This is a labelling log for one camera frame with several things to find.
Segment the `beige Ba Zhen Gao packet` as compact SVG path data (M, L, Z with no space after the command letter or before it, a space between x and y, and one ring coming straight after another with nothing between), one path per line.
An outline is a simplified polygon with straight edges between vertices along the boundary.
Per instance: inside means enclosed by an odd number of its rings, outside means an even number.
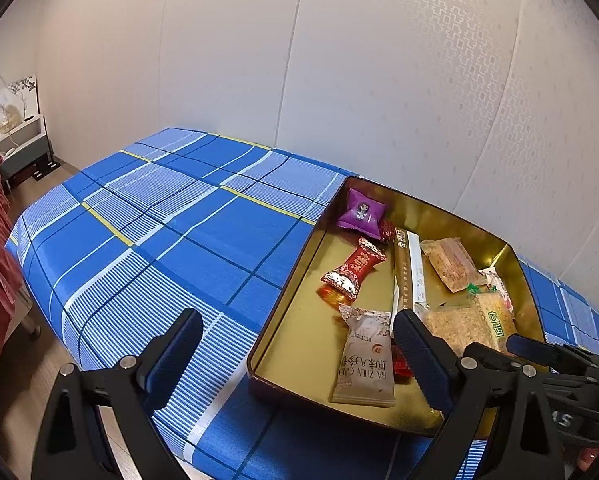
M339 305L348 326L336 382L335 403L392 408L396 404L391 313Z

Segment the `purple candy packet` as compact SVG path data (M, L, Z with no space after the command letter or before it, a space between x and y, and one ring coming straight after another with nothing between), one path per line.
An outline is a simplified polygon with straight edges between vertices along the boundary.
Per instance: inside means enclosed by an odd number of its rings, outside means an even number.
M380 221L385 209L385 203L350 188L347 192L346 211L337 219L336 225L341 229L356 230L365 236L380 240Z

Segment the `gold metal tray box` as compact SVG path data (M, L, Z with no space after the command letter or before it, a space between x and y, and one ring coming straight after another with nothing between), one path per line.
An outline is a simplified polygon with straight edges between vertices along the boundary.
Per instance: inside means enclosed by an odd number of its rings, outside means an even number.
M331 400L347 327L317 290L322 275L342 264L356 249L358 233L336 225L346 209L350 188L385 204L387 218L395 226L418 234L421 240L459 238L478 269L492 266L502 278L512 299L519 334L538 341L545 338L520 260L505 240L424 200L348 177L319 214L246 360L250 388L255 396L272 402L301 408L320 406L330 414L344 414L358 422L430 436L441 425L443 415L429 407L415 380L396 386L392 408Z

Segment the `small dark red candy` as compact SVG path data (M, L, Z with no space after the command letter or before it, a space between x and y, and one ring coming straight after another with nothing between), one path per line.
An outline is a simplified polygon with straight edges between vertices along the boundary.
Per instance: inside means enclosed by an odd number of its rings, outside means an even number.
M380 229L381 240L383 243L387 244L387 243L391 243L392 240L395 240L396 228L391 221L383 218L379 222L379 229Z

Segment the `clear packet pink cake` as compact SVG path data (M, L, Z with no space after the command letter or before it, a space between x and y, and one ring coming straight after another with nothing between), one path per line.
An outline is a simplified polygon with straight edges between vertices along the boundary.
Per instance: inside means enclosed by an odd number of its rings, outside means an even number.
M470 285L486 284L485 276L478 272L459 238L423 240L420 246L441 281L451 292L461 292Z

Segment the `green Weidan cracker packet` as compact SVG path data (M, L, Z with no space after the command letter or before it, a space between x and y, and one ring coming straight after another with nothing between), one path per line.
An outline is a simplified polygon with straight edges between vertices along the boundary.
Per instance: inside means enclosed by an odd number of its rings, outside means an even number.
M517 333L514 315L505 296L493 286L470 284L467 288L473 306L482 314L487 328L487 346L509 354L507 342Z

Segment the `blue plaid tablecloth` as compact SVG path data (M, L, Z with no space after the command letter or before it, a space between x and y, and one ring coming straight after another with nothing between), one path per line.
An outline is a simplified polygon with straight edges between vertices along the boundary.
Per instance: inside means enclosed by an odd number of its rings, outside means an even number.
M202 340L153 418L180 466L216 479L397 479L425 436L255 396L246 367L348 177L289 152L166 129L42 196L7 246L83 370L139 352L185 308L201 313ZM520 263L545 337L599 353L599 313Z

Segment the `clear packet rice crisp cake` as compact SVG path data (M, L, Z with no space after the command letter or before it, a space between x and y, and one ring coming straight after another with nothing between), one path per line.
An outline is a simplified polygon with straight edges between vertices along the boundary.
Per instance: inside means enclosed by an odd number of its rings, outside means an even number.
M498 349L490 322L480 307L444 307L423 314L423 323L432 335L444 339L457 356L462 356L467 346L478 342L485 347Z

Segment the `white red snack packet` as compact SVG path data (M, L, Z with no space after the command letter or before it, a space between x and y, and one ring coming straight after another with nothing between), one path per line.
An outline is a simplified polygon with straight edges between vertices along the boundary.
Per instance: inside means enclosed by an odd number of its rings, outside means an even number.
M491 289L496 290L496 292L498 292L498 294L502 297L503 301L505 301L505 306L507 307L508 311L511 314L513 314L514 313L513 302L508 293L507 287L505 287L505 282L499 276L495 267L489 266L488 268L479 270L479 274L484 276L484 278L486 280L486 284Z

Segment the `long brown silver stick packet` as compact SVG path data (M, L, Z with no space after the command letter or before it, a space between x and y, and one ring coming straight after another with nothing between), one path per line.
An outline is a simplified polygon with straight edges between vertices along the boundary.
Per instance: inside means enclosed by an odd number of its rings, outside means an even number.
M395 229L392 315L403 309L427 308L424 266L417 234Z

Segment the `white grey bedside cabinet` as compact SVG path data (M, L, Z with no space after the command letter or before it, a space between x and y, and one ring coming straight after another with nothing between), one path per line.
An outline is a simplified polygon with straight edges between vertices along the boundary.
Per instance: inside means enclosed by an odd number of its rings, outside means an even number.
M7 84L0 71L0 156L7 194L27 178L42 180L60 166L40 111L35 75Z

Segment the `red patterned candy wrapper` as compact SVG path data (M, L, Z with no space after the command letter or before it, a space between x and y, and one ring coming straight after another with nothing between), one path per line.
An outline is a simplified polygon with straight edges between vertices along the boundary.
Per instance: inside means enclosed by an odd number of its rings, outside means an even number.
M363 280L377 264L385 260L382 250L365 237L359 237L355 251L343 264L324 273L321 282L340 292L349 301L355 301Z

